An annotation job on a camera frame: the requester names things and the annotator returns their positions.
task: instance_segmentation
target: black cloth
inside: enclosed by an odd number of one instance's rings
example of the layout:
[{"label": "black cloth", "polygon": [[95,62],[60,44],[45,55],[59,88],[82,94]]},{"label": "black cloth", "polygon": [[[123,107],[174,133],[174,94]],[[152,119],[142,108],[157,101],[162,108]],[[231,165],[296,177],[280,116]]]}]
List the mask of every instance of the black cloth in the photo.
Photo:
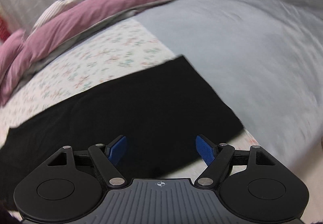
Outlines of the black cloth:
[{"label": "black cloth", "polygon": [[0,150],[0,195],[14,208],[15,186],[62,146],[87,150],[123,134],[125,178],[156,178],[198,158],[195,138],[227,142],[243,126],[181,56],[95,86],[11,128]]}]

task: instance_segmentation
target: blue textured pad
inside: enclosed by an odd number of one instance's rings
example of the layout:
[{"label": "blue textured pad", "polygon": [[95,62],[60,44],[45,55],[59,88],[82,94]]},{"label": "blue textured pad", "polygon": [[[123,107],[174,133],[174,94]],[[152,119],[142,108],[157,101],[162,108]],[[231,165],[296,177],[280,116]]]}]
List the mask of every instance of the blue textured pad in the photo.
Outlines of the blue textured pad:
[{"label": "blue textured pad", "polygon": [[215,159],[213,148],[209,146],[209,144],[207,144],[200,136],[196,137],[195,144],[197,152],[200,154],[206,165],[209,166]]},{"label": "blue textured pad", "polygon": [[110,148],[110,154],[108,159],[113,164],[113,166],[116,166],[118,164],[119,160],[126,152],[126,149],[127,149],[127,138],[123,136],[116,144],[113,145],[112,148]]}]

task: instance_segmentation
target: crosshair symbol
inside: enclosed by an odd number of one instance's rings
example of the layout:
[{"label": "crosshair symbol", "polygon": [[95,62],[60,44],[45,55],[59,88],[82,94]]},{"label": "crosshair symbol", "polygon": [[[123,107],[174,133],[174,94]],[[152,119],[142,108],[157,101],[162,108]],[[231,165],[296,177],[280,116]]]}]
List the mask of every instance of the crosshair symbol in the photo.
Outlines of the crosshair symbol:
[{"label": "crosshair symbol", "polygon": [[156,183],[156,185],[162,187],[162,186],[167,185],[167,183],[160,181],[160,182]]}]

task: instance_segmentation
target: beige floor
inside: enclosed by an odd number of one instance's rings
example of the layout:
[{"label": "beige floor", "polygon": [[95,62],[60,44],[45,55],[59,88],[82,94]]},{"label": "beige floor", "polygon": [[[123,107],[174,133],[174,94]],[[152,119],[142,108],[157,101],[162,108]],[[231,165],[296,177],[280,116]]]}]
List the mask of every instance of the beige floor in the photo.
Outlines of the beige floor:
[{"label": "beige floor", "polygon": [[309,202],[302,216],[305,224],[323,221],[323,149],[318,143],[298,169],[293,170],[309,190]]}]

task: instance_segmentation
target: bed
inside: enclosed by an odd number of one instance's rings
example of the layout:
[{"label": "bed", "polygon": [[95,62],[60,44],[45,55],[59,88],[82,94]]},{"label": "bed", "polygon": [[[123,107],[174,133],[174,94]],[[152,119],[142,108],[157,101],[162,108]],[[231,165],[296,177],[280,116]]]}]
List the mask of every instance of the bed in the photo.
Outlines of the bed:
[{"label": "bed", "polygon": [[[0,144],[9,127],[68,97],[183,54],[243,123],[230,144],[259,143],[292,169],[322,138],[322,5],[176,0],[105,27],[73,43],[1,107]],[[194,181],[205,167],[196,161],[166,177]]]}]

